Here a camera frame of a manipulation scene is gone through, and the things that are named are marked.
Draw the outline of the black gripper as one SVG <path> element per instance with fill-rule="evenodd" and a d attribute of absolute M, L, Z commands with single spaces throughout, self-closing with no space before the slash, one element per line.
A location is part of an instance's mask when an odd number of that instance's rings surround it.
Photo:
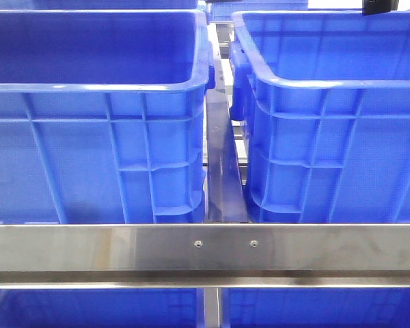
<path fill-rule="evenodd" d="M 362 14 L 382 14 L 398 9 L 399 0 L 363 0 Z"/>

